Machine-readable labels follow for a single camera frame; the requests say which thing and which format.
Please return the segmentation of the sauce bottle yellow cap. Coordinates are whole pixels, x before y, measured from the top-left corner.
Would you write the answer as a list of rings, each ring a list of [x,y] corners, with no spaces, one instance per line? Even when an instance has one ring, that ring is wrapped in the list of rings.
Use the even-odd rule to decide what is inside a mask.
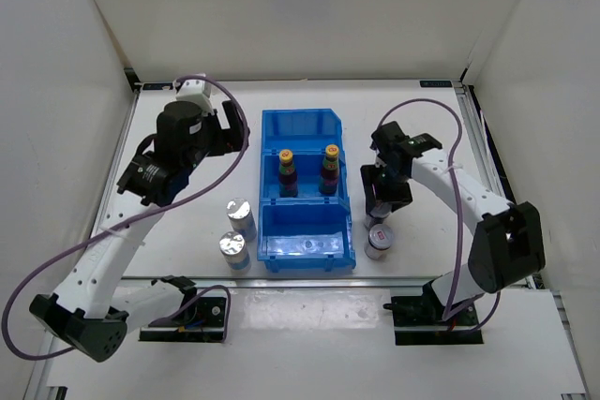
[[[325,196],[337,193],[339,179],[339,148],[328,144],[322,160],[319,190]]]
[[[293,152],[283,149],[279,152],[278,182],[279,195],[293,198],[298,195],[297,172],[293,162]]]

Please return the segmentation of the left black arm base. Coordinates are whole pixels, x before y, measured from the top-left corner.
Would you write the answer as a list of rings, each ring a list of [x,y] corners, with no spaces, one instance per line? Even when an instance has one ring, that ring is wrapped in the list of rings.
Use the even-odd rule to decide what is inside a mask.
[[[166,325],[141,328],[140,342],[221,344],[229,326],[228,309],[231,295],[227,290],[210,289],[185,313]]]

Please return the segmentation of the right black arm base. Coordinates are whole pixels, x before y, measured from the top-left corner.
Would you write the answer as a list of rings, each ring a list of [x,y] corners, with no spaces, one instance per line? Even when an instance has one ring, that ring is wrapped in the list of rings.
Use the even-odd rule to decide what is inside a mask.
[[[447,321],[435,319],[420,296],[394,296],[382,308],[392,314],[397,347],[483,345],[479,319],[468,306]]]

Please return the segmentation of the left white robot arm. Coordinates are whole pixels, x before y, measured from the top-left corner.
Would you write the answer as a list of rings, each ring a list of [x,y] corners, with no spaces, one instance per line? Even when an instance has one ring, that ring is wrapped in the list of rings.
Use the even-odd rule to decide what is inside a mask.
[[[222,107],[228,127],[198,101],[175,100],[163,108],[155,132],[140,142],[117,182],[108,228],[81,244],[81,258],[52,293],[30,303],[30,313],[70,349],[102,363],[137,329],[195,318],[200,293],[184,276],[161,277],[122,297],[115,291],[147,234],[182,205],[177,196],[201,162],[241,156],[248,148],[248,121],[238,102],[226,100]]]

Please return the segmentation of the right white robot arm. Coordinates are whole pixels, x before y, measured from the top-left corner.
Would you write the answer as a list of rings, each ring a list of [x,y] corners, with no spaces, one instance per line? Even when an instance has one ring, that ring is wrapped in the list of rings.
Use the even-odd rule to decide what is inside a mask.
[[[369,229],[412,202],[409,182],[415,181],[456,214],[459,231],[472,234],[469,256],[458,260],[458,268],[424,285],[426,321],[441,325],[477,297],[545,267],[541,218],[531,203],[513,203],[481,185],[428,134],[411,137],[390,122],[371,139],[376,161],[361,168]]]

